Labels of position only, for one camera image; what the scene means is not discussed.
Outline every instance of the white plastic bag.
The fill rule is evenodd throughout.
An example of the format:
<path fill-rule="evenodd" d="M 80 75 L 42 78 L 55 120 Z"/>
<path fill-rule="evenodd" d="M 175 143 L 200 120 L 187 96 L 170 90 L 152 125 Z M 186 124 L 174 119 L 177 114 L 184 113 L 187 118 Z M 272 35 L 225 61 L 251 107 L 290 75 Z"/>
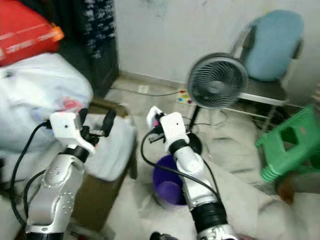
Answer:
<path fill-rule="evenodd" d="M 33 129 L 53 112 L 78 112 L 93 97 L 86 78 L 57 53 L 0 68 L 0 82 L 0 149 L 10 151 L 20 152 Z M 29 151 L 53 141 L 53 134 L 39 129 Z"/>

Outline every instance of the green plastic stool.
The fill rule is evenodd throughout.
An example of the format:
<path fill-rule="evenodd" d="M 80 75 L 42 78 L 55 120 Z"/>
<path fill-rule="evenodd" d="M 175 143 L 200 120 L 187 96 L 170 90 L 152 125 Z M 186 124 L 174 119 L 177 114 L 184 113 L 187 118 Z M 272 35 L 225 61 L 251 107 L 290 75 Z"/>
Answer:
<path fill-rule="evenodd" d="M 316 121 L 314 107 L 305 107 L 277 128 L 265 133 L 255 145 L 262 146 L 264 150 L 266 167 L 261 171 L 261 177 L 266 182 L 298 168 L 307 170 L 300 165 L 317 156 L 320 150 L 320 125 Z"/>

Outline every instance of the black cable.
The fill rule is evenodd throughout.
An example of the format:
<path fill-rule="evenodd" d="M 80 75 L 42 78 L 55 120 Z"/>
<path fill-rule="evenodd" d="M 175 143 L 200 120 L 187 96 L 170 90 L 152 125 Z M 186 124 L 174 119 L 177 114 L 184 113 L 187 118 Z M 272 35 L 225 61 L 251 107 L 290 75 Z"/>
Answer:
<path fill-rule="evenodd" d="M 32 139 L 34 138 L 37 130 L 41 127 L 45 127 L 47 126 L 47 122 L 43 122 L 41 124 L 39 124 L 38 126 L 35 127 L 35 129 L 33 130 L 33 132 L 31 133 L 28 142 L 26 143 L 26 145 L 24 146 L 24 149 L 22 150 L 18 160 L 16 161 L 14 168 L 13 168 L 13 172 L 12 172 L 12 177 L 11 177 L 11 181 L 10 181 L 10 202 L 11 202 L 11 208 L 12 211 L 16 217 L 16 219 L 18 220 L 18 222 L 24 226 L 26 225 L 26 222 L 24 221 L 24 219 L 21 217 L 21 215 L 18 212 L 17 206 L 16 206 L 16 202 L 15 202 L 15 181 L 16 181 L 16 175 L 17 175 L 17 171 L 18 171 L 18 167 L 20 165 L 20 162 L 22 160 L 22 158 L 24 157 L 24 155 L 26 154 L 30 143 L 32 141 Z"/>
<path fill-rule="evenodd" d="M 218 184 L 217 184 L 215 175 L 214 175 L 214 173 L 212 172 L 209 164 L 208 164 L 204 159 L 202 159 L 202 160 L 203 160 L 206 168 L 207 168 L 207 169 L 209 170 L 209 172 L 210 172 L 211 178 L 212 178 L 213 183 L 214 183 L 214 186 L 215 186 L 216 193 L 217 193 L 217 195 L 218 195 L 218 197 L 219 197 L 219 200 L 221 201 L 221 195 L 220 195 L 220 191 L 219 191 L 219 188 L 218 188 Z"/>
<path fill-rule="evenodd" d="M 216 191 L 215 191 L 212 187 L 210 187 L 209 185 L 205 184 L 204 182 L 198 180 L 197 178 L 195 178 L 195 177 L 193 177 L 193 176 L 187 175 L 187 174 L 185 174 L 185 173 L 183 173 L 183 172 L 180 172 L 180 171 L 171 169 L 171 168 L 169 168 L 169 167 L 161 166 L 161 165 L 158 165 L 158 164 L 156 164 L 156 163 L 153 163 L 153 162 L 149 161 L 149 160 L 146 158 L 146 156 L 145 156 L 145 154 L 144 154 L 144 144 L 145 144 L 145 141 L 146 141 L 147 137 L 150 136 L 151 134 L 154 134 L 154 133 L 155 133 L 155 132 L 154 132 L 153 129 L 150 130 L 149 132 L 147 132 L 147 133 L 144 135 L 144 137 L 143 137 L 143 139 L 142 139 L 142 141 L 141 141 L 140 152 L 141 152 L 142 159 L 143 159 L 147 164 L 149 164 L 149 165 L 151 165 L 151 166 L 153 166 L 153 167 L 160 168 L 160 169 L 163 169 L 163 170 L 166 170 L 166 171 L 175 173 L 175 174 L 177 174 L 177 175 L 179 175 L 179 176 L 181 176 L 181 177 L 190 179 L 190 180 L 192 180 L 192 181 L 194 181 L 194 182 L 196 182 L 196 183 L 204 186 L 205 188 L 207 188 L 208 190 L 210 190 L 210 192 L 213 193 L 213 195 L 218 199 L 218 201 L 221 201 L 221 199 L 220 199 L 219 195 L 216 193 Z"/>
<path fill-rule="evenodd" d="M 164 96 L 170 96 L 170 95 L 181 93 L 180 91 L 175 91 L 175 92 L 171 92 L 171 93 L 165 93 L 165 94 L 157 95 L 157 94 L 142 93 L 142 92 L 138 92 L 138 91 L 127 90 L 127 89 L 123 89 L 123 88 L 111 87 L 110 89 L 118 90 L 118 91 L 124 91 L 124 92 L 128 92 L 128 93 L 140 94 L 140 95 L 145 95 L 145 96 L 150 96 L 150 97 L 164 97 Z"/>
<path fill-rule="evenodd" d="M 29 212 L 29 207 L 28 207 L 28 191 L 29 188 L 31 186 L 31 184 L 33 183 L 34 180 L 36 180 L 37 177 L 41 176 L 42 174 L 44 174 L 45 170 L 38 172 L 36 175 L 34 175 L 25 185 L 24 187 L 24 191 L 23 191 L 23 209 L 24 209 L 24 214 L 26 216 L 26 218 L 28 219 L 28 212 Z"/>

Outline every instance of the orange label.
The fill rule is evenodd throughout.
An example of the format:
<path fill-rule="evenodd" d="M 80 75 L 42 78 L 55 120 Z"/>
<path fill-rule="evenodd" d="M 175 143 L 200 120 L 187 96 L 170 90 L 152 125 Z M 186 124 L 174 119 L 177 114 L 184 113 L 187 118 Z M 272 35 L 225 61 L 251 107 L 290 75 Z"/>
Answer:
<path fill-rule="evenodd" d="M 61 30 L 59 26 L 54 26 L 51 30 L 52 34 L 52 39 L 54 42 L 60 41 L 61 39 L 64 38 L 64 32 Z"/>

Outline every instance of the white wall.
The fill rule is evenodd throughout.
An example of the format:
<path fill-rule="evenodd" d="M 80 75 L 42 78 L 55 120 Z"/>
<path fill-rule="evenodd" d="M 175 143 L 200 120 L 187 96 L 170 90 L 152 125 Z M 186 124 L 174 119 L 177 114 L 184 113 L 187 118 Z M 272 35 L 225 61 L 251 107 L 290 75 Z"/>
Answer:
<path fill-rule="evenodd" d="M 319 0 L 114 0 L 120 69 L 185 83 L 199 57 L 229 52 L 244 26 L 275 9 L 305 21 L 301 61 L 289 82 L 303 104 L 320 78 Z"/>

